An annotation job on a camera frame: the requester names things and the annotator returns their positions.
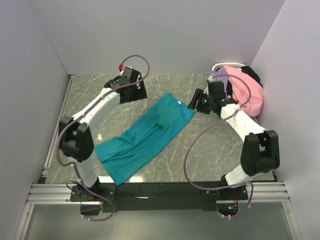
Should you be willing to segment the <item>purple t shirt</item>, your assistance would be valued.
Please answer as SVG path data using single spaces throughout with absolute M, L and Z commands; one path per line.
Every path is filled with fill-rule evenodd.
M 220 67 L 218 70 L 212 70 L 205 74 L 205 80 L 207 83 L 211 82 L 222 82 L 224 93 L 227 93 L 227 85 L 228 85 L 228 73 L 224 67 Z

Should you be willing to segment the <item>teal t shirt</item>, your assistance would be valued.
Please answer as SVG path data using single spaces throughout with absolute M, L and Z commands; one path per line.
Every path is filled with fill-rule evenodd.
M 159 154 L 195 113 L 167 92 L 120 136 L 97 144 L 95 153 L 119 186 Z

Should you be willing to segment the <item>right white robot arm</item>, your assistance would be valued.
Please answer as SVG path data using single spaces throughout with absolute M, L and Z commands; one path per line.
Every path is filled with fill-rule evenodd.
M 183 160 L 183 172 L 193 187 L 202 191 L 219 191 L 222 198 L 230 200 L 237 194 L 237 188 L 246 185 L 254 177 L 273 171 L 280 166 L 279 136 L 274 130 L 266 130 L 252 120 L 233 98 L 221 98 L 220 93 L 207 95 L 197 88 L 188 107 L 201 113 L 216 113 L 221 119 L 205 128 L 195 138 L 198 140 L 210 128 L 223 122 L 228 123 L 243 141 L 240 164 L 214 183 L 214 187 L 204 187 L 193 183 L 187 175 L 187 158 L 193 141 Z

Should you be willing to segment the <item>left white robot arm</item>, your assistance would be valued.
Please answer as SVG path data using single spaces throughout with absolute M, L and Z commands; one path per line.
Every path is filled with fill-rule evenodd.
M 114 107 L 147 98 L 145 78 L 118 75 L 108 81 L 99 94 L 81 111 L 71 117 L 61 117 L 58 125 L 56 157 L 58 163 L 74 168 L 82 195 L 88 201 L 100 195 L 100 180 L 92 165 L 94 141 L 92 130 Z

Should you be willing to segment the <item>pink t shirt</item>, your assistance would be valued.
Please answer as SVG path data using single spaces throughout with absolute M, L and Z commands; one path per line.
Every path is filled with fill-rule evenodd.
M 249 67 L 225 66 L 228 75 L 226 95 L 232 97 L 239 105 L 242 105 L 249 98 L 249 91 L 242 79 L 249 87 L 251 98 L 242 110 L 251 118 L 257 117 L 263 106 L 264 90 L 259 76 Z

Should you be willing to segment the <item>black t shirt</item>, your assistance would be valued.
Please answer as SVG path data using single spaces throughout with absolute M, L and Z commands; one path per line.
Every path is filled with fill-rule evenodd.
M 225 70 L 229 75 L 228 80 L 232 86 L 232 96 L 240 101 L 246 100 L 249 96 L 248 88 L 251 92 L 251 99 L 263 99 L 264 90 L 261 84 L 260 77 L 253 71 L 250 66 L 243 66 L 236 68 L 232 66 L 225 66 Z

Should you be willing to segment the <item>white laundry basket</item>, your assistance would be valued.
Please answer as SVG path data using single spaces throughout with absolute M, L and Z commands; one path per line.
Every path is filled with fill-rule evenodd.
M 245 64 L 242 63 L 238 63 L 238 62 L 221 62 L 221 63 L 217 63 L 212 67 L 212 71 L 217 71 L 219 68 L 221 67 L 234 67 L 234 68 L 241 68 L 241 67 L 245 67 Z

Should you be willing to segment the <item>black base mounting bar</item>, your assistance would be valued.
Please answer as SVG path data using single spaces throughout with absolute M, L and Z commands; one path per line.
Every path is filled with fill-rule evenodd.
M 99 212 L 202 210 L 216 211 L 218 201 L 237 202 L 248 200 L 245 186 L 218 189 L 219 181 L 199 182 L 202 188 L 187 182 L 129 182 L 116 186 L 101 183 L 94 191 L 102 197 L 87 192 L 76 184 L 71 189 L 70 202 L 81 204 L 85 216 Z

